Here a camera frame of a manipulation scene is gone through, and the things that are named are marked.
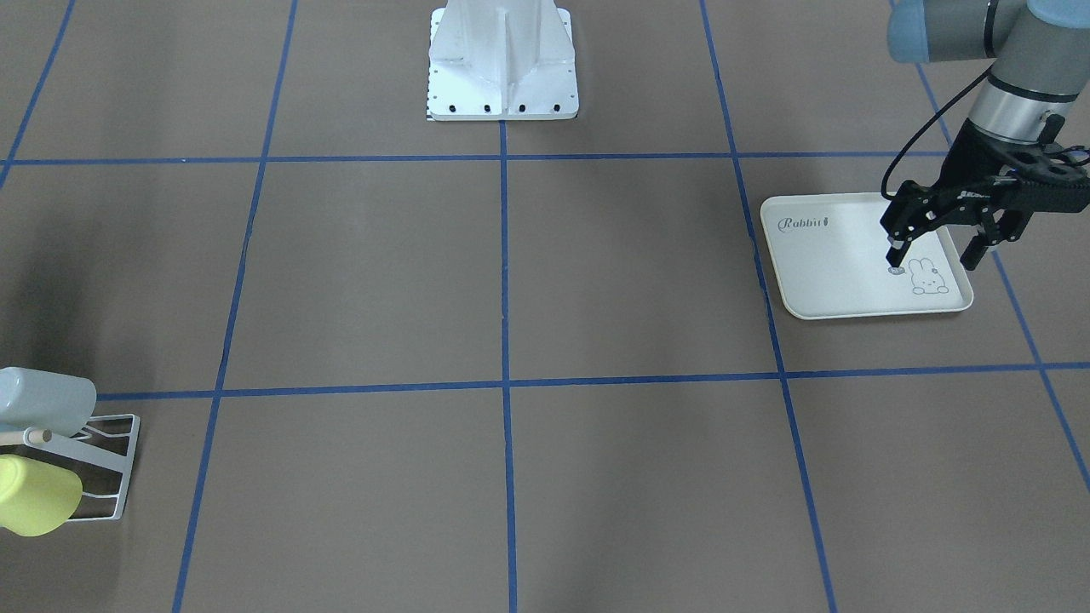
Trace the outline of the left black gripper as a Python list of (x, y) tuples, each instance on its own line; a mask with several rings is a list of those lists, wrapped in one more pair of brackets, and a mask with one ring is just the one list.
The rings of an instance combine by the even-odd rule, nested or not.
[(1018, 187), (1013, 177), (1013, 153), (1030, 145), (1059, 144), (1053, 140), (1058, 132), (1059, 120), (1047, 119), (1047, 142), (1015, 143), (988, 135), (965, 121), (938, 170), (937, 182), (922, 187), (906, 180), (889, 197), (880, 220), (889, 242), (885, 255), (889, 268), (903, 269), (910, 247), (924, 235), (937, 232), (942, 226), (973, 226), (976, 235), (959, 256), (964, 269), (973, 272), (989, 249), (1018, 241), (1036, 214), (1071, 214), (1016, 211), (1012, 205)]

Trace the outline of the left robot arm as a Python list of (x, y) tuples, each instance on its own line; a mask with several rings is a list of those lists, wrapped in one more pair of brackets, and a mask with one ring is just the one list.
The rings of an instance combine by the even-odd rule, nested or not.
[(1086, 1), (898, 1), (886, 40), (911, 65), (991, 61), (969, 84), (978, 96), (937, 181), (907, 180), (886, 195), (892, 267), (922, 236), (957, 225), (976, 229), (959, 259), (973, 271), (989, 249), (1018, 241), (1033, 215), (1087, 208), (1087, 148), (1058, 143), (1087, 86)]

